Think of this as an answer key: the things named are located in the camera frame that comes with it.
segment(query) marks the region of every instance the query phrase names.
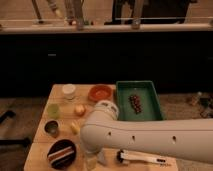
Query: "dark background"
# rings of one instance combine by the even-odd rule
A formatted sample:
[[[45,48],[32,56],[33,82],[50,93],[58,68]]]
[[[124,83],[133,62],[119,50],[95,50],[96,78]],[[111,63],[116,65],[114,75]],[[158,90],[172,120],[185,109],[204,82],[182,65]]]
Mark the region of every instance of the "dark background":
[[[0,96],[55,83],[152,80],[158,93],[213,92],[213,32],[0,35]]]

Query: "plastic cup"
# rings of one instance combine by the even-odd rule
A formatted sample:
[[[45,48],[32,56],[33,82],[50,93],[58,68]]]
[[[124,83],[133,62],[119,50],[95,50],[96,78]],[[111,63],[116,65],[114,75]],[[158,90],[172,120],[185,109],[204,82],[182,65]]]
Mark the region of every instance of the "plastic cup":
[[[44,130],[46,133],[56,138],[59,135],[58,123],[56,121],[49,121],[45,124]]]
[[[58,119],[60,116],[59,106],[57,104],[49,104],[47,114],[52,119]]]
[[[64,98],[67,100],[72,100],[75,97],[76,87],[73,84],[65,84],[62,87],[62,93]]]

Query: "wooden table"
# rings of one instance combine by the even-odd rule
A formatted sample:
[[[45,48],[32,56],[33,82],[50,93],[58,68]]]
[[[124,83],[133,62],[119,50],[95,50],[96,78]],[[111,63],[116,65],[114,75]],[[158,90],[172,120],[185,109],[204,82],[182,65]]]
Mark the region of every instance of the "wooden table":
[[[72,133],[70,129],[70,123],[72,121],[76,121],[79,123],[79,125],[82,125],[85,119],[89,116],[95,104],[94,102],[89,101],[87,98],[88,92],[92,86],[93,85],[76,85],[76,96],[73,100],[66,100],[63,98],[63,94],[61,92],[62,85],[56,84],[53,86],[24,166],[25,171],[55,170],[51,168],[47,161],[47,153],[50,147],[56,141],[61,139],[70,139],[77,146],[77,158],[67,170],[86,171],[83,154],[78,146],[79,139]],[[57,120],[59,123],[60,135],[57,138],[52,138],[44,131],[45,123],[49,120],[52,120],[46,113],[47,106],[52,103],[57,103],[60,108],[60,118]],[[73,110],[76,104],[84,104],[86,106],[87,112],[83,117],[78,117],[74,114]],[[170,166],[159,166],[156,164],[147,164],[142,162],[133,162],[129,166],[126,166],[118,163],[115,160],[116,152],[119,149],[104,148],[103,150],[105,152],[108,165],[102,166],[101,164],[97,163],[94,171],[178,171],[176,160],[174,158],[166,157]]]

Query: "green tray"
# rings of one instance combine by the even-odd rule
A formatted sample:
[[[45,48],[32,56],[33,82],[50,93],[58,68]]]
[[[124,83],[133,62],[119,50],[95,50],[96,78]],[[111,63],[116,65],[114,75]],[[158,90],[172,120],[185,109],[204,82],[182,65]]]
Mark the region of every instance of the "green tray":
[[[163,120],[158,97],[152,81],[117,81],[117,105],[120,110],[118,120],[121,121],[154,121]],[[142,112],[135,114],[129,96],[140,97]]]

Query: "grapes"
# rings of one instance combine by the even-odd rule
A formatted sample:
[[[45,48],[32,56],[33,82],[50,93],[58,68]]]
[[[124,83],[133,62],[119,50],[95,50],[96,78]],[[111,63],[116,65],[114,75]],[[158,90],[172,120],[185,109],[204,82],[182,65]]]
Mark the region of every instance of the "grapes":
[[[142,112],[141,104],[140,104],[140,97],[137,94],[130,95],[129,101],[136,114],[139,114]]]

